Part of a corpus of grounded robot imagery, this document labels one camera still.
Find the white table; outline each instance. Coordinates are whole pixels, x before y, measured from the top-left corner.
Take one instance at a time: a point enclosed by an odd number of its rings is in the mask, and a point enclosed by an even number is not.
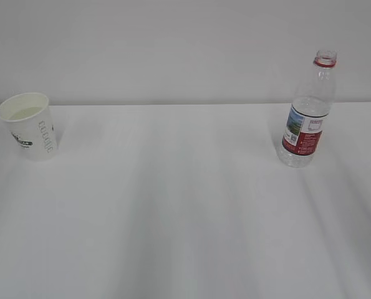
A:
[[[371,103],[284,166],[289,105],[52,107],[60,153],[0,123],[0,298],[371,299]]]

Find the plastic water bottle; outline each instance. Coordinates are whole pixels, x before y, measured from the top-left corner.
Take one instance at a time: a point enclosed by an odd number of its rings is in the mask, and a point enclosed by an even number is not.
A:
[[[317,148],[322,125],[334,101],[337,54],[320,50],[310,74],[296,91],[282,142],[277,149],[279,159],[288,166],[308,165]]]

